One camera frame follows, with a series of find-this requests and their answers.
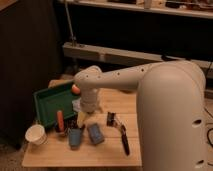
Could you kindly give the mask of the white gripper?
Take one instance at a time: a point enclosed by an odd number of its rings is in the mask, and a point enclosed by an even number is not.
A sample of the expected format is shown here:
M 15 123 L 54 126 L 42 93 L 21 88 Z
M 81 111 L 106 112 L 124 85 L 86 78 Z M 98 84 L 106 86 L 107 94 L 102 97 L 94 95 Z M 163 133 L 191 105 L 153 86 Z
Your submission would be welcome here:
M 85 89 L 81 92 L 80 105 L 81 109 L 87 113 L 93 113 L 99 106 L 99 90 Z M 84 121 L 88 118 L 88 114 L 80 111 L 77 117 L 77 125 L 81 128 Z

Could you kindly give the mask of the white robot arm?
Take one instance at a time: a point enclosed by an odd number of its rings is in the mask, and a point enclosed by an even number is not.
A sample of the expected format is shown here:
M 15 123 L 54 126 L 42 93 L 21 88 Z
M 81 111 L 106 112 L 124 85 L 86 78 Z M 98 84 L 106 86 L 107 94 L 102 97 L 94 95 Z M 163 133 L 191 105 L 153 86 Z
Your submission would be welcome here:
M 143 171 L 207 171 L 205 76 L 176 60 L 103 72 L 91 66 L 74 76 L 81 106 L 92 112 L 98 88 L 134 90 Z

